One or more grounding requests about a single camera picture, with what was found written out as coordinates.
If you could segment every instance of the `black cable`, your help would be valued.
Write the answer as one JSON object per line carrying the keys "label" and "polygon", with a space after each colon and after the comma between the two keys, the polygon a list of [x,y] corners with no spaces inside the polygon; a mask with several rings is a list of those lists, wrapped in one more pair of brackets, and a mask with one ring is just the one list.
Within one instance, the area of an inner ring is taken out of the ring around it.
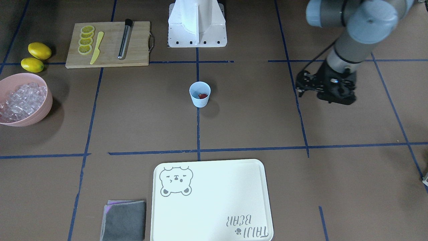
{"label": "black cable", "polygon": [[311,61],[309,61],[309,63],[307,63],[304,67],[303,67],[303,69],[300,71],[300,72],[303,72],[303,71],[305,71],[305,69],[310,65],[310,64],[312,64],[315,60],[317,60],[321,55],[323,55],[329,48],[331,48],[335,43],[336,43],[336,40],[334,40],[333,41],[333,43],[331,43],[327,48],[325,48],[323,51],[321,51],[321,53],[319,53],[315,58],[313,58]]}

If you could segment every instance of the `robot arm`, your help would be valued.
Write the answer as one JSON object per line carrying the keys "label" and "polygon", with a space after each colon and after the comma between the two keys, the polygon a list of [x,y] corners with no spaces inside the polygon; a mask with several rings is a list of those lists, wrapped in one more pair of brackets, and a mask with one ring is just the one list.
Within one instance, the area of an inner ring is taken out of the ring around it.
{"label": "robot arm", "polygon": [[355,100],[356,70],[376,45],[395,29],[414,0],[311,0],[306,19],[312,26],[346,27],[315,75],[304,69],[296,78],[299,97],[307,90],[329,103]]}

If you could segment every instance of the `folded towel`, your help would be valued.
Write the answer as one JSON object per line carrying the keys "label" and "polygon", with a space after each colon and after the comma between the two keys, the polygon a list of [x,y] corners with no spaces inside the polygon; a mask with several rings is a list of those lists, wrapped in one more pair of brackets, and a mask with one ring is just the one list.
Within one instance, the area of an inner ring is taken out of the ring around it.
{"label": "folded towel", "polygon": [[100,241],[142,241],[145,225],[145,201],[109,200],[104,206]]}

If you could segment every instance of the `white paper cup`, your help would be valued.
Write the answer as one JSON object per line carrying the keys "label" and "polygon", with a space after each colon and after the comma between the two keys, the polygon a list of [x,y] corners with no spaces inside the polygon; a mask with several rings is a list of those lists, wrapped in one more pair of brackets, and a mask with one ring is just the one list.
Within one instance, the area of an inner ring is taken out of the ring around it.
{"label": "white paper cup", "polygon": [[[190,97],[192,97],[193,104],[196,107],[202,108],[206,106],[208,103],[208,99],[210,98],[210,94],[211,94],[211,88],[207,83],[198,81],[193,83],[190,86],[189,92],[190,92]],[[206,94],[208,96],[204,99],[200,99],[199,94]]]}

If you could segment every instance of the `wooden cutting board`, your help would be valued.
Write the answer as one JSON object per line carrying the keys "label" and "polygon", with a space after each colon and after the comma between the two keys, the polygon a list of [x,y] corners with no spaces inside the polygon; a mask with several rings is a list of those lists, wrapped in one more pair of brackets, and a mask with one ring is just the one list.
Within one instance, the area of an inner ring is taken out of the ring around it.
{"label": "wooden cutting board", "polygon": [[[93,36],[92,52],[86,55],[79,54],[80,29],[86,25],[95,27]],[[67,69],[93,68],[93,67],[117,67],[117,66],[146,66],[149,65],[149,38],[150,22],[134,22],[129,35],[128,50],[125,59],[119,60],[120,44],[122,42],[125,22],[100,22],[100,23],[78,23],[74,25],[71,37],[70,49],[68,50]],[[104,37],[100,44],[100,55],[94,64],[89,64],[97,42],[98,32],[103,31]]]}

